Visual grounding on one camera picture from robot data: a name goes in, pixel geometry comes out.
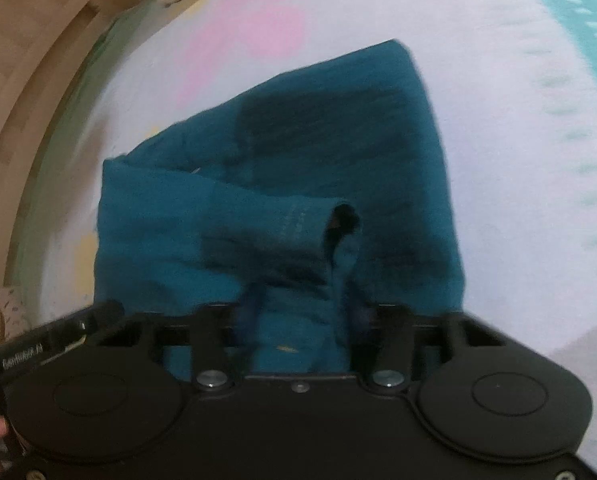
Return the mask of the teal pants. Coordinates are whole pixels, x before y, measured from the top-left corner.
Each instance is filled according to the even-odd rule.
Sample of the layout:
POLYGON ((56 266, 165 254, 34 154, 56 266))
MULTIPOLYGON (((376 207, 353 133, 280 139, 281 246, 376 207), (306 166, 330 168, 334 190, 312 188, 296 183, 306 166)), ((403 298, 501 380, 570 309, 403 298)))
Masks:
POLYGON ((248 301, 255 373, 344 372, 353 300, 434 315, 465 274, 427 92, 395 40, 292 70, 102 167, 94 296, 248 301))

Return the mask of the white spotted cloth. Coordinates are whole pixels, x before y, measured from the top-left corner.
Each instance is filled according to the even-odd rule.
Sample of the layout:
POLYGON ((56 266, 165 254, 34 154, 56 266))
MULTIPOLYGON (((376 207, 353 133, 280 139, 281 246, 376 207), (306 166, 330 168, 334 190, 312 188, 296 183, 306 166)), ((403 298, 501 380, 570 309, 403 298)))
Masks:
POLYGON ((17 287, 0 287, 2 339, 10 340, 30 330, 27 312, 17 287))

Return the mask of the floral patterned bed sheet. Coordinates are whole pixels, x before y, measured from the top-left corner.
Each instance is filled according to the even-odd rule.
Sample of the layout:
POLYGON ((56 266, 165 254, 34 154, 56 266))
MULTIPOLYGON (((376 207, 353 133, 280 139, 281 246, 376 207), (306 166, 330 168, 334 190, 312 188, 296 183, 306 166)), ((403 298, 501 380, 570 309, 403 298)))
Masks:
POLYGON ((105 159, 389 39, 440 129, 463 303, 587 383, 597 469, 597 0, 148 0, 99 41, 42 142, 11 272, 28 315, 90 303, 105 159))

